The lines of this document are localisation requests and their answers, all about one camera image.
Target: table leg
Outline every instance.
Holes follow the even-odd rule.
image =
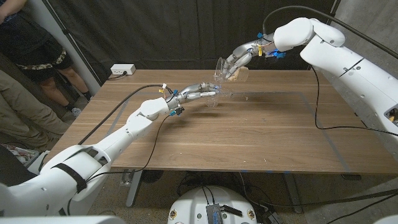
[[[290,199],[294,205],[301,204],[300,198],[299,198],[299,193],[297,191],[297,186],[296,186],[296,181],[294,179],[293,174],[284,174],[285,177],[285,184],[287,191],[289,192]],[[302,207],[294,207],[294,212],[295,213],[302,213],[303,208]]]
[[[133,177],[131,180],[129,194],[127,195],[126,206],[131,207],[134,205],[134,201],[136,199],[136,195],[138,194],[139,190],[139,183],[141,179],[142,171],[133,173]]]

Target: power strip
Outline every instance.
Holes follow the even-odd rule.
[[[127,75],[132,75],[136,71],[134,64],[114,64],[111,68],[113,75],[122,75],[127,72]]]

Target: table top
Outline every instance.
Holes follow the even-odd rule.
[[[54,146],[45,161],[77,144],[123,98],[147,84],[182,90],[212,70],[137,70],[107,81]],[[320,126],[364,126],[320,74]],[[314,124],[317,83],[311,71],[250,70],[246,82],[228,82],[217,107],[205,99],[184,104],[181,116],[166,119],[147,169],[396,174],[398,163],[372,131],[319,130]],[[141,90],[121,106],[85,144],[120,128],[145,100],[161,97],[158,87]],[[150,133],[134,141],[113,167],[143,167],[163,116]]]

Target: shorts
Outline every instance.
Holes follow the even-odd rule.
[[[37,83],[57,75],[57,69],[63,70],[73,65],[67,51],[52,36],[42,46],[15,58],[13,62],[24,75]]]

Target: shoe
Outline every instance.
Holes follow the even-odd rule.
[[[71,112],[73,113],[73,115],[75,116],[75,118],[77,118],[77,116],[79,116],[79,114],[81,113],[81,109],[79,108],[73,108],[71,110]]]

